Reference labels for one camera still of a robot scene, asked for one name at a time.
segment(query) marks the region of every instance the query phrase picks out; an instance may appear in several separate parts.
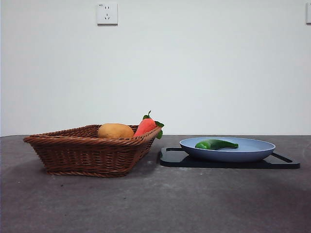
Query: green leaves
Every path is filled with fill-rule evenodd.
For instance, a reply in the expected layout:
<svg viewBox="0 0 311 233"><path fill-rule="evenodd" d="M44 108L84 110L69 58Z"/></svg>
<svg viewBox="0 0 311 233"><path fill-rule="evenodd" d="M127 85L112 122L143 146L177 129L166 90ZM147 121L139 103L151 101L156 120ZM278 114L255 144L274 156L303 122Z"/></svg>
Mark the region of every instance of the green leaves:
<svg viewBox="0 0 311 233"><path fill-rule="evenodd" d="M151 113L151 110L148 112L148 115L144 115L144 117L143 117L142 119L144 120L144 119L151 118L151 117L149 116L150 113Z"/></svg>
<svg viewBox="0 0 311 233"><path fill-rule="evenodd" d="M156 136L157 139L161 139L162 135L163 135L163 131L161 130Z"/></svg>
<svg viewBox="0 0 311 233"><path fill-rule="evenodd" d="M160 122L158 122L158 121L155 121L155 124L158 126L158 127L164 127L164 124L162 124L162 123L160 123Z"/></svg>

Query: basket rim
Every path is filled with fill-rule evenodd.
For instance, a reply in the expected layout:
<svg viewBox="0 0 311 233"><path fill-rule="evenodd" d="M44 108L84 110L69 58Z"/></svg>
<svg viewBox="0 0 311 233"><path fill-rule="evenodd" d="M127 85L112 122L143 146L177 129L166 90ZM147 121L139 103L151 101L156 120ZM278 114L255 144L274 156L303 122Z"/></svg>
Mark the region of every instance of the basket rim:
<svg viewBox="0 0 311 233"><path fill-rule="evenodd" d="M73 128L73 129L67 129L67 130L61 130L61 131L55 131L50 133L39 133L39 134L32 134L23 139L26 143L44 143L44 144L59 144L59 143L71 143L71 144L113 144L113 145L141 145L146 142L149 142L150 140L154 139L157 134L161 131L161 127L157 126L153 130L146 132L143 135L131 137L131 138L118 138L118 139L110 139L110 138L94 138L94 137L78 137L78 136L50 136L48 134L52 133L64 133L68 131L74 131L78 129L83 128L89 128L89 127L96 127L101 125L86 125L83 127Z"/></svg>

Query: blue plate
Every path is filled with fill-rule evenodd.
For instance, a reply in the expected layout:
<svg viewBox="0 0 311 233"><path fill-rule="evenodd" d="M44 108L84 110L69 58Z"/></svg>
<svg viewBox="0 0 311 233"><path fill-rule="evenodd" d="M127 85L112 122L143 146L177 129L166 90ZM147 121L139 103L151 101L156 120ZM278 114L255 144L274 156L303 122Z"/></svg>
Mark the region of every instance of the blue plate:
<svg viewBox="0 0 311 233"><path fill-rule="evenodd" d="M219 139L238 143L239 147L236 149L226 148L220 150L195 148L198 142L206 139ZM229 163L256 162L268 157L276 148L276 146L270 142L239 137L195 137L181 140L179 144L190 156Z"/></svg>

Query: toy carrot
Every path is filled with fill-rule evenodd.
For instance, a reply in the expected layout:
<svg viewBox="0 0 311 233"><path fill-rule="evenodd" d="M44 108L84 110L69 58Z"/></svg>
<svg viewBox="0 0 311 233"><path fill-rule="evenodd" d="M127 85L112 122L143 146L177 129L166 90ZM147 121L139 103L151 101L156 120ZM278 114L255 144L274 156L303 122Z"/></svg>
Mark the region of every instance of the toy carrot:
<svg viewBox="0 0 311 233"><path fill-rule="evenodd" d="M154 121L151 117L150 114L151 111L148 112L148 115L144 115L144 117L142 118L142 121L140 122L140 124L138 125L138 128L134 134L133 137L137 137L137 136L141 136L151 130L153 130L154 128L156 128L157 126L159 127L163 127L164 124L158 122L158 121ZM163 131L161 130L158 135L156 136L157 139L160 139L163 135Z"/></svg>

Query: plate rim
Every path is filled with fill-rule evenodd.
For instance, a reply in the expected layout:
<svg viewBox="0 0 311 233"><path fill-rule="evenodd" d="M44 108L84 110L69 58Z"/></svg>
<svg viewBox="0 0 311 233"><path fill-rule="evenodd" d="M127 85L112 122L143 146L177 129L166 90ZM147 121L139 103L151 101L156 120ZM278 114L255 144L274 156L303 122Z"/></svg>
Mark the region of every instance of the plate rim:
<svg viewBox="0 0 311 233"><path fill-rule="evenodd" d="M189 139L195 139L195 138L211 138L211 137L221 137L221 136L209 136L209 137L191 137L191 138L185 138L181 141L179 141L179 144L184 146L184 147L189 147L192 149L196 149L196 150L202 150L202 151L212 151L212 152L223 152L223 153L255 153L255 152L264 152L264 151L269 151L269 150L274 150L276 148L275 144L271 143L271 142L267 142L267 141L262 141L262 140L257 140L257 139L252 139L252 138L244 138L244 137L222 137L222 138L237 138L237 139L246 139L246 140L252 140L252 141L259 141L259 142L264 142L264 143L268 143L271 144L273 146L273 148L271 149L267 149L267 150L255 150L255 151L223 151L223 150L209 150L209 149L201 149L201 148L196 148L196 147L190 147L190 146L186 146L183 145L181 142L185 141L185 140L189 140Z"/></svg>

